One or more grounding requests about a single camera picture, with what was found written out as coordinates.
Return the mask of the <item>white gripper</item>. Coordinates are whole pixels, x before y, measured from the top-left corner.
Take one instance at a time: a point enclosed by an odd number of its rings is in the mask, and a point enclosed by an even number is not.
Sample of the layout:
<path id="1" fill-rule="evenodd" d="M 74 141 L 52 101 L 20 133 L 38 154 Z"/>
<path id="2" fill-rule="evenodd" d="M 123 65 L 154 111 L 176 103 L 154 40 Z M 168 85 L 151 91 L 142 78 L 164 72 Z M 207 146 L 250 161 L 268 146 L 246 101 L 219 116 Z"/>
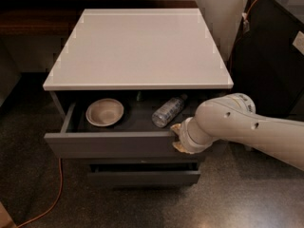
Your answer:
<path id="1" fill-rule="evenodd" d="M 172 145 L 179 152 L 188 154 L 197 154 L 208 147 L 210 147 L 215 141 L 214 137 L 211 137 L 204 132 L 194 117 L 187 118 L 185 121 L 173 124 L 170 129 L 179 135 L 179 142 L 173 142 Z"/>

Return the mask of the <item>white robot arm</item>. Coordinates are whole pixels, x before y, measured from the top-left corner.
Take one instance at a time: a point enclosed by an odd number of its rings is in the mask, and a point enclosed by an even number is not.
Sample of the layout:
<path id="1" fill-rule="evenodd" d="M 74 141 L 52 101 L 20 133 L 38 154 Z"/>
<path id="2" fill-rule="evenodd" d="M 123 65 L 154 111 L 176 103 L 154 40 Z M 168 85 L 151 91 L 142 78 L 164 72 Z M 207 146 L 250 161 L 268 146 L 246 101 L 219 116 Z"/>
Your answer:
<path id="1" fill-rule="evenodd" d="M 197 154 L 218 140 L 241 143 L 304 170 L 304 123 L 256 114 L 253 100 L 235 93 L 200 104 L 195 115 L 171 126 L 181 153 Z"/>

